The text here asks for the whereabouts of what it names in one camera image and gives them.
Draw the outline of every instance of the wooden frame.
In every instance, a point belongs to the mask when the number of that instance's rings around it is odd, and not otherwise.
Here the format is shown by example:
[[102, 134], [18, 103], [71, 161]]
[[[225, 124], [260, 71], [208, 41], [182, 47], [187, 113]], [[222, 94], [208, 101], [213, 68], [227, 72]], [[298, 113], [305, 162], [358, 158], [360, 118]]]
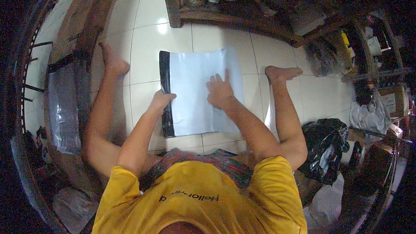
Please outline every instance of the wooden frame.
[[168, 10], [169, 22], [172, 28], [180, 28], [184, 22], [196, 23], [212, 23], [220, 26], [239, 28], [243, 30], [253, 31], [265, 36], [275, 37], [286, 41], [293, 47], [300, 47], [310, 41], [315, 40], [327, 33], [335, 31], [340, 26], [345, 25], [351, 21], [352, 17], [358, 16], [362, 13], [368, 13], [375, 7], [374, 2], [370, 0], [361, 0], [352, 4], [347, 13], [342, 13], [340, 10], [335, 11], [332, 16], [335, 18], [328, 18], [324, 25], [317, 27], [309, 33], [299, 36], [294, 34], [279, 24], [273, 22], [271, 18], [262, 18], [260, 20], [252, 20], [237, 16], [231, 16], [221, 13], [208, 13], [205, 11], [194, 11], [180, 8], [180, 0], [165, 0], [166, 8]]

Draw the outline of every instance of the clear plastic bag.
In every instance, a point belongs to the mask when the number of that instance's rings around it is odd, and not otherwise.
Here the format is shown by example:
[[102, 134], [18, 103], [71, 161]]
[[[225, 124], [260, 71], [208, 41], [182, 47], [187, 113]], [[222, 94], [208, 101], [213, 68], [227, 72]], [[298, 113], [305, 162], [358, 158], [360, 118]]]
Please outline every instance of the clear plastic bag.
[[75, 68], [70, 64], [48, 74], [49, 123], [53, 144], [66, 154], [79, 154], [78, 107]]

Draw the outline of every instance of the paper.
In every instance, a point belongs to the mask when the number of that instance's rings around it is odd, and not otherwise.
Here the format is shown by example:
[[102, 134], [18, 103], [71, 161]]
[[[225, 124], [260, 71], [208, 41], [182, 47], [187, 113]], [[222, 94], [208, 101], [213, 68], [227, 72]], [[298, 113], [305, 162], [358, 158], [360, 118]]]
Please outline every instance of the paper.
[[177, 95], [172, 101], [175, 136], [239, 132], [224, 111], [207, 101], [206, 83], [216, 73], [224, 79], [226, 69], [230, 73], [234, 96], [244, 104], [240, 64], [234, 48], [212, 53], [170, 53], [171, 92]]
[[382, 96], [382, 101], [389, 113], [396, 112], [396, 96], [394, 93]]

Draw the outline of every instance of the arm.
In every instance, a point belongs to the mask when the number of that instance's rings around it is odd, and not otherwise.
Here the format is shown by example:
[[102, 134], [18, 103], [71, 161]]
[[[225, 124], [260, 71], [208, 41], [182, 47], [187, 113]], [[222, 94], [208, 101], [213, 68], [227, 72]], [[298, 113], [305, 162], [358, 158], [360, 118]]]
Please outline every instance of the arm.
[[234, 97], [227, 70], [225, 81], [222, 81], [221, 77], [216, 74], [215, 77], [211, 76], [207, 87], [210, 92], [208, 102], [214, 107], [224, 110], [237, 125], [247, 144], [253, 150], [257, 161], [283, 156], [279, 143], [266, 125]]
[[140, 117], [132, 133], [123, 143], [116, 165], [121, 165], [136, 175], [140, 174], [146, 162], [147, 149], [154, 127], [166, 105], [175, 97], [176, 94], [172, 93], [163, 94], [161, 91], [155, 93], [148, 110]]

